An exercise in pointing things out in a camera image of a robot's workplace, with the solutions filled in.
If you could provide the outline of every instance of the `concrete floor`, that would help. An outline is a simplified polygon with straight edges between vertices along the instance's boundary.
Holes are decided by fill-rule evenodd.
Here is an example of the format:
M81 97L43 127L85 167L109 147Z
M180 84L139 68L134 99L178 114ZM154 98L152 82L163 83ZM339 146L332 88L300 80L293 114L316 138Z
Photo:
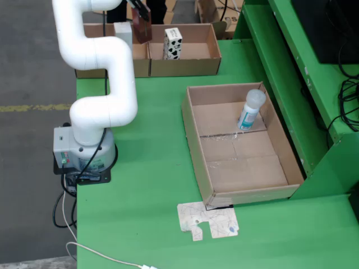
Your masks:
M69 121L75 74L59 54L50 0L0 1L0 11L0 264L66 256L71 234L52 224L61 192L52 143L53 128ZM199 22L194 0L178 0L174 12L172 23ZM11 268L20 267L58 268Z

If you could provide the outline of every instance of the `white block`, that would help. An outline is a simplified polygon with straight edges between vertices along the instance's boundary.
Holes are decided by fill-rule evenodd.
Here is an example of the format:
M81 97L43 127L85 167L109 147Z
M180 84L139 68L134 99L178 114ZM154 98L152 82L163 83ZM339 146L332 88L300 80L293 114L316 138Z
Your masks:
M113 24L115 36L127 43L132 51L132 28L129 22L115 22Z
M165 29L163 59L178 60L182 50L182 35L178 28Z

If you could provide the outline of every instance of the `black base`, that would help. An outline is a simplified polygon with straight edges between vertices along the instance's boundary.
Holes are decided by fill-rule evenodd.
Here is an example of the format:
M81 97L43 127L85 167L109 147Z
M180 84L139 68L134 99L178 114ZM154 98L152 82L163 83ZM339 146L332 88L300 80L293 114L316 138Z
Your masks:
M112 164L107 168L106 170L99 173L100 178L99 180L90 180L90 179L81 179L80 182L78 182L78 185L92 185L92 184L102 184L102 183L109 183L111 181L111 168L116 164L117 158L118 158L118 150L117 146L115 145L115 151L116 155L112 162ZM72 172L77 172L78 170L75 168L59 168L54 156L54 166L53 166L53 172L55 175L61 175L61 174L68 174Z

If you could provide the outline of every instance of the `white cable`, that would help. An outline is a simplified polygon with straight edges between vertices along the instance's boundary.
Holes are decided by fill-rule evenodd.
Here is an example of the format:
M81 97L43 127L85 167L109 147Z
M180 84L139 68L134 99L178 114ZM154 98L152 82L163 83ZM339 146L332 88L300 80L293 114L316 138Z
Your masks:
M66 180L65 180L65 177L63 177L63 183L64 183L64 186L66 188ZM66 220L66 216L65 216L65 196L66 196L66 192L63 191L63 198L62 198L62 215L63 215L63 220L65 221L66 223L66 226L68 227L68 229L70 230L73 238L75 239L75 241L77 242L77 238L76 238L76 235L73 233L71 227L69 226L69 224L67 223L67 220Z
M106 255L104 255L104 254L101 254L101 253L99 253L99 252L97 252L97 251L94 251L93 249L90 249L90 248L88 248L88 247L86 247L86 246L84 246L84 245L81 245L81 244L79 244L79 243L68 242L68 243L66 244L66 250L67 250L67 253L68 253L72 258L73 258L73 256L72 256L72 255L70 254L70 252L68 251L68 245L76 245L76 246L78 246L78 247L87 249L88 251L90 251L90 252L92 252L92 253L95 253L95 254L97 254L97 255L99 255L99 256L105 258L105 259L109 259L110 261L113 261L113 262L118 262L118 263L121 263L121 264L123 264L123 265L132 265L132 266L136 266L136 267L138 267L138 268L142 268L142 266L136 265L136 264L134 264L134 263L123 262L123 261L119 261L119 260L117 260L117 259L108 257L108 256L106 256Z
M65 180L65 177L64 177L64 186L65 186L65 188L66 188L66 180ZM65 195L66 195L66 192L64 191L64 192L63 192L63 198L62 198L62 215L63 215L63 219L64 219L64 221L65 221L65 223L66 223L66 226L67 226L68 229L70 230L70 232L71 232L73 238L74 238L75 241L77 242L76 235L73 233L73 231L72 231L72 229L70 228L70 226L69 226L69 224L68 224L68 222L67 222L67 220L66 220L66 217L65 217ZM75 261L77 261L77 259L76 259L76 258L70 253L70 251L68 250L68 245L76 245L76 246L78 246L78 247L87 249L88 251L90 251L90 252L92 252L92 253L95 253L95 254L97 254L97 255L99 255L99 256L105 258L105 259L109 259L110 261L117 262L117 263L122 263L123 265L132 265L132 266L136 266L136 267L138 267L138 268L143 268L143 269L147 269L147 268L149 268L149 269L156 269L155 267L148 267L147 265L140 266L140 265L137 265L137 264L135 264L135 263L129 263L129 262L119 261L119 260L117 260L117 259L114 259L114 258L108 257L108 256L106 256L106 255L104 255L104 254L101 254L100 252L94 251L93 249L88 248L88 247L86 247L86 246L84 246L84 245L81 245L81 244L79 244L79 243L68 242L68 243L66 244L67 254L68 254L70 257L72 257Z

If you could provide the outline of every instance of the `bottle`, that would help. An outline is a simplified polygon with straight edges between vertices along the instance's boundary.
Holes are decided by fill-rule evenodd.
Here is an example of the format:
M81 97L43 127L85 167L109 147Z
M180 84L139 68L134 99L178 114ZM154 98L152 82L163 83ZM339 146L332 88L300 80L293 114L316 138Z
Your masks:
M261 90L250 90L247 94L246 103L238 120L238 128L248 131L258 115L260 107L265 103L265 94Z

